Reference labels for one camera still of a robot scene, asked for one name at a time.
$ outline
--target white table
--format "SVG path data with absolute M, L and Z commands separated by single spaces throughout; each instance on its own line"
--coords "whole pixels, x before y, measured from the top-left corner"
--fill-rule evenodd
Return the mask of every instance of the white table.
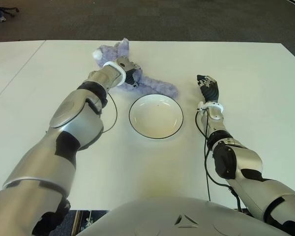
M 98 67 L 94 49 L 109 41 L 46 41 L 0 96 L 0 185 L 22 155 L 44 135 L 61 101 Z M 264 161 L 265 178 L 295 190 L 295 57 L 281 44 L 131 42 L 130 59 L 146 75 L 175 84 L 182 107 L 180 131 L 149 140 L 134 131 L 128 111 L 140 95 L 111 90 L 116 126 L 77 155 L 69 196 L 73 209 L 113 209 L 130 200 L 179 195 L 207 199 L 204 138 L 194 124 L 202 98 L 196 75 L 219 84 L 225 125 Z M 105 127 L 115 117 L 103 110 Z M 210 158 L 209 171 L 216 180 Z M 210 185 L 212 201 L 236 207 L 228 190 Z
M 44 41 L 0 43 L 0 93 L 18 74 Z

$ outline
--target chair leg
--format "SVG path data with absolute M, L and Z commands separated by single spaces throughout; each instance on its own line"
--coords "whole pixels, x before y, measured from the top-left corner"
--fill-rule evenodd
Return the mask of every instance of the chair leg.
M 10 12 L 7 12 L 7 11 L 3 10 L 2 8 L 0 8 L 0 10 L 1 10 L 3 13 L 5 13 L 5 14 L 10 15 L 11 17 L 15 17 L 15 15 L 13 15 L 13 14 L 10 13 Z
M 16 12 L 19 12 L 19 9 L 17 7 L 1 7 L 1 9 L 8 11 L 15 10 Z

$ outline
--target robot forearm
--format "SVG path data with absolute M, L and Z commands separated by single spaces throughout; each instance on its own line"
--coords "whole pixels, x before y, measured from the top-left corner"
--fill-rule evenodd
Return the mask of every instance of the robot forearm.
M 125 81 L 123 67 L 133 65 L 127 58 L 108 63 L 62 102 L 45 136 L 24 155 L 0 191 L 0 236 L 40 235 L 62 221 L 70 208 L 66 198 L 76 152 L 101 135 L 107 92 Z
M 208 88 L 216 84 L 213 90 L 217 89 L 217 83 L 210 82 L 211 79 L 201 77 L 199 85 Z M 236 191 L 255 218 L 295 235 L 295 191 L 262 177 L 261 158 L 230 135 L 223 124 L 218 93 L 208 99 L 206 92 L 206 103 L 199 107 L 202 117 L 198 116 L 198 123 L 207 133 L 207 146 L 213 151 L 216 172 Z

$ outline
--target black joint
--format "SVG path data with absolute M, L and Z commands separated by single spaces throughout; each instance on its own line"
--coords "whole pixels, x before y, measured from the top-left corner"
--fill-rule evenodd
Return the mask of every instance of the black joint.
M 260 181 L 260 182 L 270 180 L 268 178 L 262 178 L 262 174 L 259 171 L 256 171 L 256 170 L 241 169 L 240 171 L 241 171 L 242 175 L 245 178 L 248 178 L 248 179 L 252 179 L 252 180 L 256 180 L 256 181 Z
M 133 78 L 133 73 L 136 71 L 136 69 L 132 69 L 126 72 L 126 80 L 125 82 L 127 84 L 133 85 L 135 83 L 134 78 Z
M 224 179 L 235 179 L 236 155 L 233 149 L 223 142 L 218 144 L 213 151 L 215 171 Z
M 46 212 L 41 216 L 41 220 L 34 227 L 32 235 L 49 235 L 49 232 L 62 223 L 64 217 L 68 214 L 70 207 L 70 202 L 66 198 L 62 198 L 56 212 Z
M 70 133 L 62 131 L 56 139 L 55 155 L 67 159 L 76 168 L 75 155 L 79 148 L 79 141 Z
M 232 138 L 226 130 L 216 130 L 207 139 L 207 147 L 211 150 L 213 145 L 221 139 Z
M 98 83 L 92 81 L 85 81 L 81 84 L 77 89 L 86 89 L 94 93 L 102 103 L 102 108 L 104 108 L 107 104 L 107 93 L 106 90 Z

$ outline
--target plush toy ear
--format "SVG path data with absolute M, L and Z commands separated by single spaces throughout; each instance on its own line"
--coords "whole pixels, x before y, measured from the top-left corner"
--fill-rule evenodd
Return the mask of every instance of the plush toy ear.
M 102 51 L 98 48 L 98 49 L 96 49 L 94 52 L 93 52 L 93 58 L 96 60 L 96 61 L 98 61 L 98 60 L 102 60 L 102 58 L 103 58 L 103 53 L 102 53 Z
M 129 40 L 124 38 L 120 43 L 115 45 L 117 47 L 118 57 L 129 57 Z

